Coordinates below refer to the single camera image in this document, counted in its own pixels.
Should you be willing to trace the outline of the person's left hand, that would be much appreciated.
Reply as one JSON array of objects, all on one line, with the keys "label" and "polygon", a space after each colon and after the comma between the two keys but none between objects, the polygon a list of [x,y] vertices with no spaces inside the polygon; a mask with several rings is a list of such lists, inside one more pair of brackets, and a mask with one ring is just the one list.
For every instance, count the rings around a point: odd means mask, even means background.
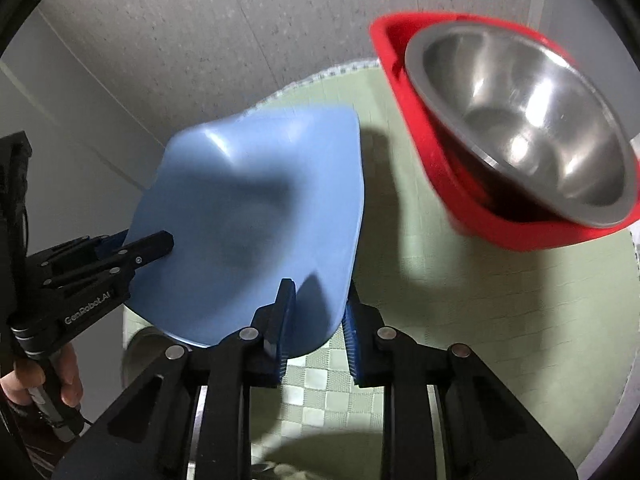
[{"label": "person's left hand", "polygon": [[[84,387],[79,374],[77,356],[72,344],[66,344],[55,364],[61,381],[61,399],[74,408],[84,396]],[[1,388],[6,397],[17,405],[32,403],[29,390],[41,387],[47,380],[46,372],[32,360],[18,360],[12,372],[1,377]]]}]

